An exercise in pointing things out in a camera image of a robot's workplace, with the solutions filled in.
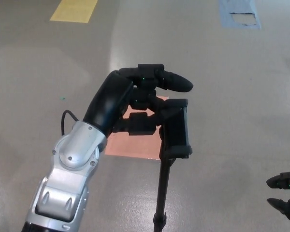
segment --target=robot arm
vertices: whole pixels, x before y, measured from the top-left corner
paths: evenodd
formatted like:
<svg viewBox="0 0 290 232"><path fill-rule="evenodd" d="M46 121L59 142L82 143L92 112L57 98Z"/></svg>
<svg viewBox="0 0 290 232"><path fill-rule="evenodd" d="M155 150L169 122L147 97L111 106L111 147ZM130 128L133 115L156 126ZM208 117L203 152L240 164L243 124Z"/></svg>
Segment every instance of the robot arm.
<svg viewBox="0 0 290 232"><path fill-rule="evenodd" d="M161 110L156 117L137 117L137 125L150 124L153 131L161 120L181 109L177 106L177 110L174 107L167 110L172 102L160 102L155 87L188 92L193 85L164 71L163 65L139 65L108 75L83 121L77 121L71 132L54 146L51 170L38 185L22 232L78 232L89 195L87 186L104 153L107 138L112 132L129 130L122 121L128 105L134 109Z"/></svg>
<svg viewBox="0 0 290 232"><path fill-rule="evenodd" d="M52 151L52 168L36 190L22 232L77 232L93 176L114 124L125 113L133 82L112 72Z"/></svg>

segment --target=black pole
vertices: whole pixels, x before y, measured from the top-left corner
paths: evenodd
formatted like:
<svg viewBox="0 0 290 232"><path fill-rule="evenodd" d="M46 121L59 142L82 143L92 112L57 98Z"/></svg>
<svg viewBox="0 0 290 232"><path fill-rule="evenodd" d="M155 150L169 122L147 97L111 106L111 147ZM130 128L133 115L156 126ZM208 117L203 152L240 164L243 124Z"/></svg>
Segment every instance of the black pole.
<svg viewBox="0 0 290 232"><path fill-rule="evenodd" d="M172 161L169 159L161 159L160 176L158 185L158 197L156 213L154 215L154 232L162 232L166 224L166 213L164 212L166 193L168 190L168 182Z"/></svg>

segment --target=robotic hand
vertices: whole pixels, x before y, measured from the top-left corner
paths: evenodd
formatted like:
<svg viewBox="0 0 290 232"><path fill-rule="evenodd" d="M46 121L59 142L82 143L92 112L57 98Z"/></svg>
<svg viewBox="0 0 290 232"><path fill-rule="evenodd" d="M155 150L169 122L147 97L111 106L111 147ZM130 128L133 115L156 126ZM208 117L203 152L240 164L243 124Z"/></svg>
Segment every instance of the robotic hand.
<svg viewBox="0 0 290 232"><path fill-rule="evenodd" d="M156 97L155 87L189 92L193 85L177 74L166 72L162 64L142 64L108 75L83 121L77 121L71 132L54 146L51 170L37 187L22 232L78 232L89 196L88 183L112 132L153 134L157 125L169 120L179 128L169 133L170 126L162 126L160 136L166 151L163 154L168 157L161 159L188 158L192 153L185 122L188 102L186 99L163 101ZM139 110L149 108L155 114L134 113L123 119L128 105ZM182 115L181 122L177 115ZM160 219L163 228L166 218Z"/></svg>
<svg viewBox="0 0 290 232"><path fill-rule="evenodd" d="M272 189L290 189L290 173L281 173L268 179L266 183ZM290 200L284 202L283 200L269 198L267 201L290 220Z"/></svg>

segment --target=second robotic hand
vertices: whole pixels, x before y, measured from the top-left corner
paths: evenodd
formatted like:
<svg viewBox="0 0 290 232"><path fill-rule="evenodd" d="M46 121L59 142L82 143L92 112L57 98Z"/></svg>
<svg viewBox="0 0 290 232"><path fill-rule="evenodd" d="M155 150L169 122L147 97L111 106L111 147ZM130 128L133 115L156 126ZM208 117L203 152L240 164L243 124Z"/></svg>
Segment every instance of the second robotic hand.
<svg viewBox="0 0 290 232"><path fill-rule="evenodd" d="M272 189L290 189L290 172L274 176L268 179L266 183ZM284 202L280 199L269 198L267 201L273 208L284 214L290 220L290 200Z"/></svg>
<svg viewBox="0 0 290 232"><path fill-rule="evenodd" d="M133 82L119 72L108 75L83 121L54 146L51 170L37 187L22 232L78 232L88 183L113 126L127 110L132 89Z"/></svg>

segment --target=black stand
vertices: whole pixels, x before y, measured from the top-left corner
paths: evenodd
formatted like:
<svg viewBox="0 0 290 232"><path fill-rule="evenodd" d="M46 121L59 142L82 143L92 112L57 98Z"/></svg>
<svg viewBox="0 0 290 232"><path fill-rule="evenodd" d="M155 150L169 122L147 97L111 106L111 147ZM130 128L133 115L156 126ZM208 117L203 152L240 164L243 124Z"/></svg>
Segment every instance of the black stand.
<svg viewBox="0 0 290 232"><path fill-rule="evenodd" d="M154 215L154 232L161 232L166 224L166 213L164 212L166 193L168 190L168 182L170 168L174 160L162 159L160 165L160 176L158 185L157 208Z"/></svg>
<svg viewBox="0 0 290 232"><path fill-rule="evenodd" d="M162 232L166 225L164 212L170 168L176 159L188 159L192 149L188 141L187 99L162 100L156 97L156 87L167 88L172 83L172 90L188 92L191 82L174 73L164 71L161 64L139 65L138 68L120 69L119 73L133 81L136 87L131 92L129 105L135 110L150 109L147 113L131 113L129 118L121 118L113 128L113 132L128 132L129 135L151 135L157 126L161 138L159 158L161 160L158 186L157 208L154 215L154 232ZM188 91L178 90L189 87Z"/></svg>

